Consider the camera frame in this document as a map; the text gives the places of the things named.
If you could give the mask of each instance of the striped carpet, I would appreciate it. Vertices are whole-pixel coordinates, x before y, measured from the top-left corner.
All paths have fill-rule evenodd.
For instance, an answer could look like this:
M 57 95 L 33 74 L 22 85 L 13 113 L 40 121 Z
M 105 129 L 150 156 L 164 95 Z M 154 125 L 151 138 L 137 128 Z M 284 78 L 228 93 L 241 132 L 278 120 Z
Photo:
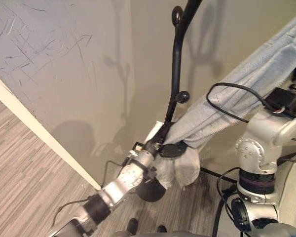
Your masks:
M 210 236 L 219 202 L 216 180 L 201 172 L 193 184 L 183 190 L 175 185 L 155 203 L 129 195 L 93 236 L 124 230 L 133 217 L 139 220 L 138 233 L 155 232 L 163 224 L 169 231 Z M 222 188 L 229 186 L 222 181 Z M 58 206 L 94 192 L 0 102 L 0 237 L 43 237 Z M 58 220 L 76 207 L 66 207 Z

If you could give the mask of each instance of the gray towel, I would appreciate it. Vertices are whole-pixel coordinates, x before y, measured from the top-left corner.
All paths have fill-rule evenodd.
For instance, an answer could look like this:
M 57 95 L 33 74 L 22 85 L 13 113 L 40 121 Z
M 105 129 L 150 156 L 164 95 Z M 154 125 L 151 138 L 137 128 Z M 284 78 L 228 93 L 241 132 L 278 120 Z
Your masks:
M 281 85 L 295 67 L 296 18 L 222 81 L 250 87 L 265 96 Z M 210 99 L 214 104 L 240 117 L 260 105 L 252 94 L 224 86 L 215 87 Z M 237 120 L 210 106 L 203 96 L 172 126 L 165 143 L 184 140 L 196 148 L 208 141 L 214 133 L 236 122 Z

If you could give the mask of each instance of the black connector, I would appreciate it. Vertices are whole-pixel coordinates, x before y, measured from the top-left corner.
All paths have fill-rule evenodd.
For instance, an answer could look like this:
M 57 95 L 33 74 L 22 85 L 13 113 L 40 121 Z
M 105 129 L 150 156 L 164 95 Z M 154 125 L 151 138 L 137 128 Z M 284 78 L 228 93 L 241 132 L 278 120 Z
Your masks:
M 98 194 L 95 194 L 83 207 L 97 225 L 104 221 L 111 213 L 107 204 Z
M 283 107 L 285 108 L 284 113 L 295 117 L 296 115 L 296 94 L 289 91 L 284 90 L 282 88 L 275 88 L 271 94 L 266 97 L 266 102 L 272 106 L 273 108 L 280 110 Z

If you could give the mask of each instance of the black clamp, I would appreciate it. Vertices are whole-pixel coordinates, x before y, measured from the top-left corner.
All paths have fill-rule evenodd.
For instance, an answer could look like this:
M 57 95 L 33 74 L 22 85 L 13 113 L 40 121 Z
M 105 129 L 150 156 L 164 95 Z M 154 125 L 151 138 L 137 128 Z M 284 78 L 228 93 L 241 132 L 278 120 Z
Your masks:
M 187 144 L 184 141 L 175 144 L 166 144 L 160 147 L 159 154 L 164 158 L 179 158 L 187 149 Z

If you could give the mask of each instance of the black knob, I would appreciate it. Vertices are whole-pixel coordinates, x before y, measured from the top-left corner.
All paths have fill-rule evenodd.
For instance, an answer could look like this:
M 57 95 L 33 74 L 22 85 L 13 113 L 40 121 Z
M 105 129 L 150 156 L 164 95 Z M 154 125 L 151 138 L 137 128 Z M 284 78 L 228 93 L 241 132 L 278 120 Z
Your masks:
M 176 101 L 180 104 L 184 104 L 189 100 L 189 93 L 187 91 L 180 91 L 176 96 Z
M 172 19 L 172 24 L 174 25 L 174 27 L 176 27 L 177 24 L 180 22 L 182 14 L 183 14 L 183 10 L 180 6 L 175 6 L 173 8 L 171 19 Z

